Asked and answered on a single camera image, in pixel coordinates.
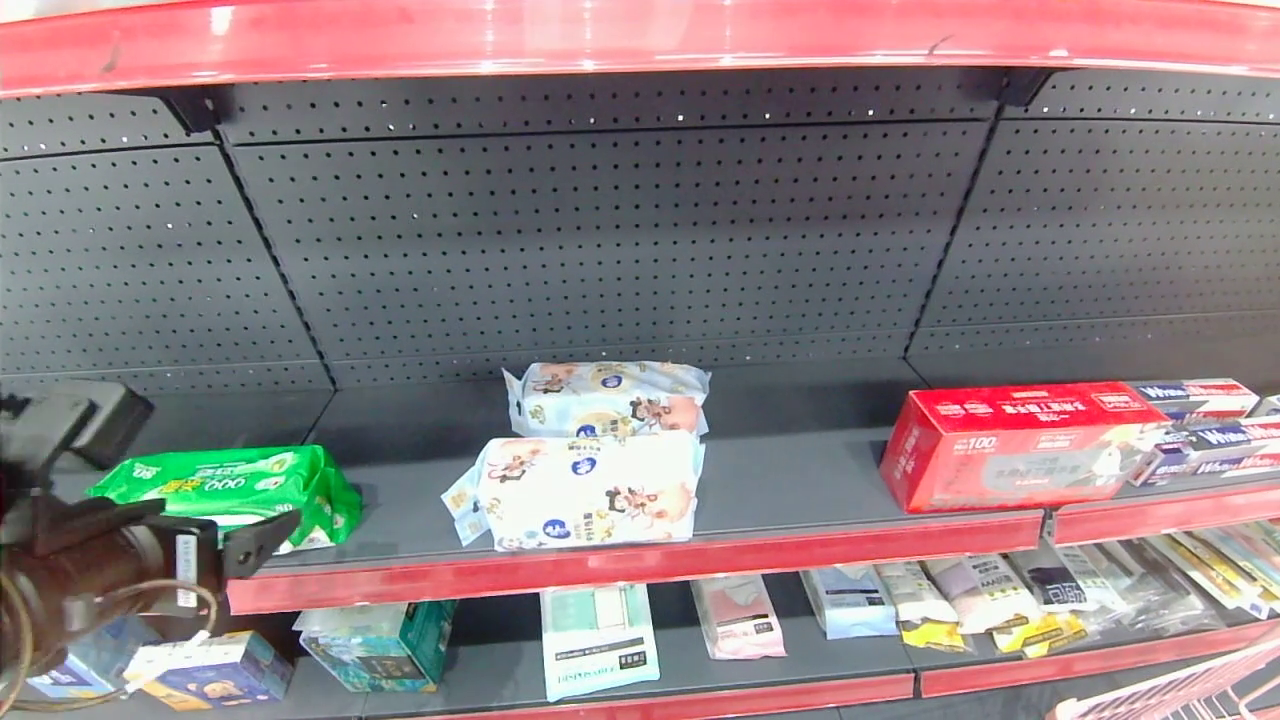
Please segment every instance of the wet wipes pack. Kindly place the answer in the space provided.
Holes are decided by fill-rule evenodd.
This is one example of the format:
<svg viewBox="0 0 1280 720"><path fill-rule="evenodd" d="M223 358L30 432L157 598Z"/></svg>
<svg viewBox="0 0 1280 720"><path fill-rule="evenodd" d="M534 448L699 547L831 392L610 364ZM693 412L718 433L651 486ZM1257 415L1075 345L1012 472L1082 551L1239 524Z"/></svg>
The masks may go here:
<svg viewBox="0 0 1280 720"><path fill-rule="evenodd" d="M703 451L677 430L499 438L440 500L463 544L490 529L506 551L687 541Z"/></svg>
<svg viewBox="0 0 1280 720"><path fill-rule="evenodd" d="M164 500L165 515L214 520L220 534L300 510L302 521L278 555L342 543L361 516L360 495L319 445L134 457L88 495L122 503Z"/></svg>
<svg viewBox="0 0 1280 720"><path fill-rule="evenodd" d="M710 373L676 363L534 363L503 370L511 429L525 437L703 434Z"/></svg>

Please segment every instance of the blue box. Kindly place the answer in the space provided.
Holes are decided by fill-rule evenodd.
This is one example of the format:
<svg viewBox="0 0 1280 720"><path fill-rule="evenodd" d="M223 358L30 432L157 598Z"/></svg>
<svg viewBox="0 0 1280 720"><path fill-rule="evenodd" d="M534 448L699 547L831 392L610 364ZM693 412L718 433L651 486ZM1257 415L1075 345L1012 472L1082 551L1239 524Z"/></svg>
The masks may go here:
<svg viewBox="0 0 1280 720"><path fill-rule="evenodd" d="M156 666L166 670L142 692L178 711L279 702L293 676L293 666L253 632L228 633L187 650L183 643L142 647L124 676L143 678Z"/></svg>
<svg viewBox="0 0 1280 720"><path fill-rule="evenodd" d="M49 697L86 698L124 687L124 669L138 647L160 642L141 618L128 616L77 639L67 648L67 661L27 683Z"/></svg>
<svg viewBox="0 0 1280 720"><path fill-rule="evenodd" d="M457 601L307 610L293 629L351 692L435 692Z"/></svg>

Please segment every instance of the tissue pack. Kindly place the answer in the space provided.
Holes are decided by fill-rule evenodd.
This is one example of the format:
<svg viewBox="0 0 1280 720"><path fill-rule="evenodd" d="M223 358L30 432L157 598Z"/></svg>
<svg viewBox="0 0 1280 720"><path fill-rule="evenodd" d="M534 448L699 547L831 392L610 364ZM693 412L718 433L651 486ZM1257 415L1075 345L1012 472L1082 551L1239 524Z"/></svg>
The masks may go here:
<svg viewBox="0 0 1280 720"><path fill-rule="evenodd" d="M134 457L88 495L119 503L164 500L165 515L214 520L220 533L300 510L298 529L276 553L344 542L361 515L360 495L319 445Z"/></svg>
<svg viewBox="0 0 1280 720"><path fill-rule="evenodd" d="M463 544L495 550L686 541L703 446L684 432L489 441L442 496Z"/></svg>
<svg viewBox="0 0 1280 720"><path fill-rule="evenodd" d="M351 692L435 692L457 601L307 610L302 647Z"/></svg>
<svg viewBox="0 0 1280 720"><path fill-rule="evenodd" d="M1169 425L1119 382L915 389L881 475L908 512L1107 500Z"/></svg>
<svg viewBox="0 0 1280 720"><path fill-rule="evenodd" d="M27 680L49 697L87 698L124 687L124 669L138 647L160 642L141 618L128 615L90 633L67 648L67 660Z"/></svg>
<svg viewBox="0 0 1280 720"><path fill-rule="evenodd" d="M503 370L511 429L525 437L703 434L710 374L675 363L534 363Z"/></svg>
<svg viewBox="0 0 1280 720"><path fill-rule="evenodd" d="M659 678L645 585L543 591L540 600L549 702Z"/></svg>
<svg viewBox="0 0 1280 720"><path fill-rule="evenodd" d="M897 612L870 565L818 568L800 579L828 641L897 634Z"/></svg>
<svg viewBox="0 0 1280 720"><path fill-rule="evenodd" d="M214 710L279 702L293 676L293 666L253 632L228 633L191 648L184 643L138 648L124 671L127 680L145 678L151 667L166 667L142 692L169 707Z"/></svg>
<svg viewBox="0 0 1280 720"><path fill-rule="evenodd" d="M787 656L782 625L763 577L705 578L689 585L712 660Z"/></svg>

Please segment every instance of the shopping cart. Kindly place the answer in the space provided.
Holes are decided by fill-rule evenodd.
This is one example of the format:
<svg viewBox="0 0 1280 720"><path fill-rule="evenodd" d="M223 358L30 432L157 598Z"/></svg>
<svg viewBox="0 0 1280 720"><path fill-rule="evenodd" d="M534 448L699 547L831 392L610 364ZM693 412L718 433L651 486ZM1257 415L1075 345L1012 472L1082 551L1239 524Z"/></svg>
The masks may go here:
<svg viewBox="0 0 1280 720"><path fill-rule="evenodd" d="M1190 667L1085 700L1060 702L1046 720L1266 720L1248 710L1249 702L1280 676L1239 697L1233 685L1280 657L1280 625L1251 647Z"/></svg>

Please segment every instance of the white package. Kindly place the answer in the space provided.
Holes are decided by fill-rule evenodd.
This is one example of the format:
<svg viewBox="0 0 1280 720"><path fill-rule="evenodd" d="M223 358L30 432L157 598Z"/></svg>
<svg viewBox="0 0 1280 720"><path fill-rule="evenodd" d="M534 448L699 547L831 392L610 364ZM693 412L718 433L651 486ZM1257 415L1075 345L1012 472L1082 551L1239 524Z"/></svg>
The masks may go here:
<svg viewBox="0 0 1280 720"><path fill-rule="evenodd" d="M659 678L646 585L543 591L540 601L548 702Z"/></svg>
<svg viewBox="0 0 1280 720"><path fill-rule="evenodd" d="M828 641L897 635L897 614L870 565L833 565L800 574Z"/></svg>
<svg viewBox="0 0 1280 720"><path fill-rule="evenodd" d="M712 660L787 656L782 624L762 575L704 578L689 585Z"/></svg>
<svg viewBox="0 0 1280 720"><path fill-rule="evenodd" d="M929 575L960 616L960 634L973 635L1038 620L1039 603L998 555L925 560Z"/></svg>
<svg viewBox="0 0 1280 720"><path fill-rule="evenodd" d="M507 379L511 429L525 437L703 434L710 373L676 363L534 363Z"/></svg>
<svg viewBox="0 0 1280 720"><path fill-rule="evenodd" d="M687 541L703 446L662 432L489 441L442 496L463 544L492 529L495 550Z"/></svg>
<svg viewBox="0 0 1280 720"><path fill-rule="evenodd" d="M959 623L955 607L924 574L919 562L881 562L876 574L884 583L900 623Z"/></svg>

